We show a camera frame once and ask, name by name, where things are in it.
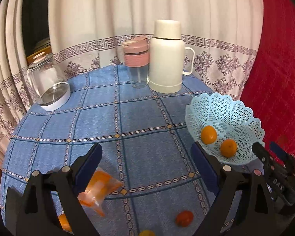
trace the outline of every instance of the tablecloth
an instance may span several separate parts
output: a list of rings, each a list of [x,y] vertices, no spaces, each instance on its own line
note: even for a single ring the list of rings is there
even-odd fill
[[[215,196],[191,160],[194,141],[186,129],[185,107],[195,95],[213,91],[192,75],[183,77],[182,89],[174,94],[135,89],[123,65],[78,75],[69,83],[67,103],[53,112],[33,105],[14,131],[0,189],[3,220],[7,187],[23,193],[32,171],[71,165],[98,142],[103,148],[99,166],[123,184],[103,202],[104,218],[85,207],[101,235],[133,236],[145,229],[157,236],[192,235]],[[60,215],[59,198],[52,194]],[[222,230],[233,221],[239,195]],[[175,225],[183,210],[194,214],[187,228]]]

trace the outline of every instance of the clear glass bottle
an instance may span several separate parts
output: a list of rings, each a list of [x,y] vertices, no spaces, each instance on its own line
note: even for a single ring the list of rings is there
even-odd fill
[[[143,88],[148,84],[149,52],[146,36],[136,37],[122,44],[124,62],[132,87]]]
[[[27,70],[27,78],[36,102],[46,111],[56,110],[68,101],[70,85],[54,63],[52,54],[40,53],[34,59]]]

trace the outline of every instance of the fruit basket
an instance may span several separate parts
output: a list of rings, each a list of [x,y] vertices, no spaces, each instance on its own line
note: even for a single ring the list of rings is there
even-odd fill
[[[233,101],[229,95],[213,93],[209,96],[203,93],[194,97],[190,105],[186,106],[186,125],[195,141],[204,150],[214,155],[220,162],[230,165],[244,165],[257,157],[251,151],[254,142],[262,141],[265,135],[261,122],[255,118],[250,108],[237,100]],[[211,125],[217,132],[217,139],[213,144],[205,145],[201,141],[201,131]],[[237,152],[231,158],[221,155],[219,148],[225,139],[233,139],[237,143]]]

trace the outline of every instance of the pink bottle lid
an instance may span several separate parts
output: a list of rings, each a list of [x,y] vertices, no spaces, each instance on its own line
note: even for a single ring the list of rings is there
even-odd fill
[[[124,53],[140,53],[148,50],[148,38],[139,36],[122,43]]]

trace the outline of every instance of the curtain fold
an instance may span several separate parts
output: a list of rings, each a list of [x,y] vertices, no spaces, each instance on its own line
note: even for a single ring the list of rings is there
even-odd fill
[[[15,126],[33,103],[26,79],[22,3],[0,3],[0,168]]]
[[[263,0],[49,0],[54,58],[68,78],[122,63],[121,43],[151,38],[156,19],[181,21],[182,39],[196,52],[194,75],[240,98],[259,47]],[[190,61],[187,53],[187,69]]]

